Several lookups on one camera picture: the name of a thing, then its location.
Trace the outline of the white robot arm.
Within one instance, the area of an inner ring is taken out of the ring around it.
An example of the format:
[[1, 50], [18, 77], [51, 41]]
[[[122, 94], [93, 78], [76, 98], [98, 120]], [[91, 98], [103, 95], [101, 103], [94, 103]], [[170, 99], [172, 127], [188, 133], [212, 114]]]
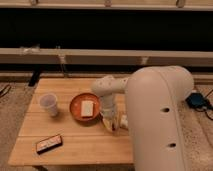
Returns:
[[109, 123], [117, 114], [115, 95], [125, 95], [135, 171], [189, 171], [178, 103], [193, 88], [192, 74], [181, 66], [145, 67], [120, 79], [108, 75], [91, 86]]

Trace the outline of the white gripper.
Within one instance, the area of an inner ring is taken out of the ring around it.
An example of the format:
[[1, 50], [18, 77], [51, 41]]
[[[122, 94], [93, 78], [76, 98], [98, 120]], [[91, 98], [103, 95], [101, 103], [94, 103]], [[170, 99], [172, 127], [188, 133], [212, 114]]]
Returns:
[[[115, 96], [113, 94], [101, 96], [100, 104], [101, 104], [100, 112], [103, 116], [102, 122], [108, 131], [112, 131], [113, 121], [106, 117], [115, 116], [115, 113], [116, 113]], [[120, 112], [117, 112], [117, 114], [115, 116], [114, 127], [115, 127], [115, 130], [118, 130], [120, 127]]]

